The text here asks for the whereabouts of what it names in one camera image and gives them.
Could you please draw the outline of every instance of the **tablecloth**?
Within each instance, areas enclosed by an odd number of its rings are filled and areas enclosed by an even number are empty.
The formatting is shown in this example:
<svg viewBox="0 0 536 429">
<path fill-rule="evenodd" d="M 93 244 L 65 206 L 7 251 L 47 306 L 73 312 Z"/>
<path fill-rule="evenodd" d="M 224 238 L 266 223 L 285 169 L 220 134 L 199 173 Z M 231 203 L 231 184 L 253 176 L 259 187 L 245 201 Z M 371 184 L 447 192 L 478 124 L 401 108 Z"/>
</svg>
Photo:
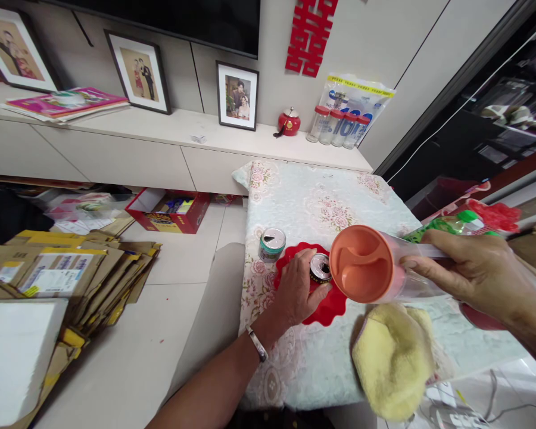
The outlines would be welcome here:
<svg viewBox="0 0 536 429">
<path fill-rule="evenodd" d="M 240 332 L 273 300 L 276 266 L 258 257 L 266 228 L 283 230 L 286 246 L 306 241 L 329 250 L 350 225 L 369 225 L 398 237 L 420 226 L 389 185 L 368 173 L 252 161 L 233 177 L 249 190 Z M 427 310 L 433 321 L 438 367 L 434 380 L 465 376 L 525 354 L 508 332 L 474 328 L 452 300 L 414 305 Z M 259 366 L 241 406 L 316 409 L 364 399 L 350 343 L 365 311 L 365 304 L 347 300 L 345 315 L 329 327 L 316 322 L 289 329 Z"/>
</svg>

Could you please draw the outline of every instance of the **fingernail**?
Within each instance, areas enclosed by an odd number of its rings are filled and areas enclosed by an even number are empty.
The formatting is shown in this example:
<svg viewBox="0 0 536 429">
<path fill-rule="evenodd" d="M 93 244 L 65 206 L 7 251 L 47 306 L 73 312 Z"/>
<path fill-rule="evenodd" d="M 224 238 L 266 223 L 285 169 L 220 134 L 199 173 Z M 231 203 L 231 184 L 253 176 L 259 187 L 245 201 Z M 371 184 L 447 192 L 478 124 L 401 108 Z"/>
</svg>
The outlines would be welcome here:
<svg viewBox="0 0 536 429">
<path fill-rule="evenodd" d="M 405 268 L 415 268 L 417 266 L 417 262 L 414 260 L 406 260 L 401 265 Z"/>
</svg>

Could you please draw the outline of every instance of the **television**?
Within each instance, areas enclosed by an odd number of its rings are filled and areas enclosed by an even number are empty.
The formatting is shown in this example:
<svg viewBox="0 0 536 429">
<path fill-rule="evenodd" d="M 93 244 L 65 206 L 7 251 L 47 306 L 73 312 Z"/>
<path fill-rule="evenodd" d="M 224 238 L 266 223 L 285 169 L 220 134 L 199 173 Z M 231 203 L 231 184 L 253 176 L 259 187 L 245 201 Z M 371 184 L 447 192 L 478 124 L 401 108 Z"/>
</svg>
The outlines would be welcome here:
<svg viewBox="0 0 536 429">
<path fill-rule="evenodd" d="M 41 0 L 258 58 L 260 0 Z"/>
</svg>

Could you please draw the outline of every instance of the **yellow cloth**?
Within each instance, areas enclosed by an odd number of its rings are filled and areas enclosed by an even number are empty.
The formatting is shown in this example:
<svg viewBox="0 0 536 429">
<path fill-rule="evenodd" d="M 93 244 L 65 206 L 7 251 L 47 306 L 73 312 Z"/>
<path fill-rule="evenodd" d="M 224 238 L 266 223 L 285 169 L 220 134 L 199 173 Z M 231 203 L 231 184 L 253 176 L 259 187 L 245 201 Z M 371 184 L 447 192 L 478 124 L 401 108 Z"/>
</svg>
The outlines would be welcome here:
<svg viewBox="0 0 536 429">
<path fill-rule="evenodd" d="M 424 310 L 391 303 L 369 313 L 351 357 L 375 414 L 394 421 L 413 415 L 435 368 L 432 338 Z"/>
</svg>

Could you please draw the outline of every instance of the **bangle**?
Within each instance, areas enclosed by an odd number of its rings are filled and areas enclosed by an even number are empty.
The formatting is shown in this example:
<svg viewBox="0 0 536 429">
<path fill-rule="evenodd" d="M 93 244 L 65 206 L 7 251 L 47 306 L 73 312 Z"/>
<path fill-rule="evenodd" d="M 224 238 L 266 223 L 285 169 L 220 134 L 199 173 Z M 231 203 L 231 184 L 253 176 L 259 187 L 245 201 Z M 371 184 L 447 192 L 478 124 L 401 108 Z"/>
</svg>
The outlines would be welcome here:
<svg viewBox="0 0 536 429">
<path fill-rule="evenodd" d="M 256 350 L 258 351 L 258 355 L 260 356 L 260 363 L 266 361 L 266 359 L 268 359 L 268 353 L 266 353 L 266 349 L 264 348 L 264 346 L 249 325 L 246 325 L 246 330 L 248 331 L 250 339 L 254 343 L 254 347 L 256 347 Z"/>
</svg>

